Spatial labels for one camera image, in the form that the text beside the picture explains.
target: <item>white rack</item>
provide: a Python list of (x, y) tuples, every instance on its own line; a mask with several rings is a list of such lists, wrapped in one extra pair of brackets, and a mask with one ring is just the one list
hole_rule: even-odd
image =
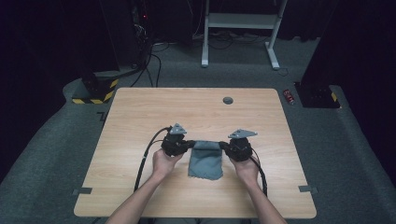
[(202, 51), (202, 67), (209, 66), (209, 48), (208, 36), (209, 27), (222, 27), (222, 28), (246, 28), (246, 29), (268, 29), (273, 30), (270, 42), (265, 42), (271, 65), (277, 70), (279, 63), (274, 52), (274, 44), (276, 35), (279, 30), (280, 23), (282, 22), (283, 12), (285, 11), (288, 0), (283, 0), (280, 10), (275, 15), (261, 15), (261, 14), (233, 14), (233, 13), (210, 13), (209, 1), (206, 0), (205, 9), (205, 33), (204, 45)]

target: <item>gray carpet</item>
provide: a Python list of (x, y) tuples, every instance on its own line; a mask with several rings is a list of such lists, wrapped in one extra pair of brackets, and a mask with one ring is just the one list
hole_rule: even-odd
[[(304, 108), (293, 87), (301, 80), (318, 41), (277, 40), (282, 69), (272, 70), (262, 42), (234, 43), (209, 49), (209, 67), (201, 67), (201, 48), (156, 46), (162, 60), (159, 87), (273, 88), (281, 102), (309, 185), (317, 187), (313, 219), (289, 223), (396, 223), (396, 193), (370, 149), (340, 87), (331, 86), (342, 108)], [(216, 47), (223, 42), (211, 41)], [(159, 63), (148, 66), (155, 81)], [(122, 77), (117, 88), (130, 86), (136, 75)], [(79, 83), (64, 87), (67, 103), (36, 133), (0, 186), (0, 223), (92, 223), (76, 217), (82, 186), (103, 122), (100, 112), (110, 106), (74, 105), (71, 96)], [(136, 87), (149, 87), (148, 73)], [(281, 93), (290, 89), (296, 105)], [(101, 218), (97, 223), (104, 223)]]

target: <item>wooden table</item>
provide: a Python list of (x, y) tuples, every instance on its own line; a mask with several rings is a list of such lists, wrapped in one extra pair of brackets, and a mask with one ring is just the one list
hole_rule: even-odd
[[(233, 98), (231, 105), (223, 103), (227, 96)], [(133, 193), (152, 136), (175, 123), (186, 129), (185, 140), (228, 142), (237, 129), (257, 132), (248, 140), (262, 162), (268, 198), (283, 217), (316, 215), (310, 192), (299, 191), (307, 183), (277, 92), (209, 88), (118, 89), (82, 186), (92, 192), (79, 194), (75, 214), (110, 216)], [(160, 146), (152, 146), (140, 184), (149, 177), (152, 154)], [(214, 181), (188, 177), (190, 155), (189, 150), (156, 190), (143, 217), (256, 217), (224, 152), (223, 177)]]

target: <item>yellow and black hazard tape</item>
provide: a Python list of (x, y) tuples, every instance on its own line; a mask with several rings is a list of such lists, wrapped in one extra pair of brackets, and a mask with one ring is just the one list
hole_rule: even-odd
[(116, 85), (119, 82), (118, 79), (111, 81), (108, 85), (108, 89), (102, 92), (102, 97), (73, 97), (72, 101), (75, 104), (83, 105), (83, 104), (106, 104), (110, 101), (111, 97), (114, 94), (114, 90), (116, 89)]

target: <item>person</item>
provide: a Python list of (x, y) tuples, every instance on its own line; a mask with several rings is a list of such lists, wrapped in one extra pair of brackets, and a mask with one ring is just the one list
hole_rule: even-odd
[[(176, 163), (183, 157), (183, 154), (169, 157), (163, 149), (156, 151), (152, 157), (153, 171), (148, 180), (129, 198), (127, 198), (108, 218), (107, 224), (138, 223), (146, 205), (149, 202), (155, 189), (168, 177), (175, 168)], [(261, 224), (265, 223), (286, 223), (286, 220), (279, 214), (276, 208), (262, 192), (257, 176), (259, 169), (253, 161), (233, 161), (230, 159), (239, 179), (247, 189), (250, 199), (253, 202), (257, 216)]]

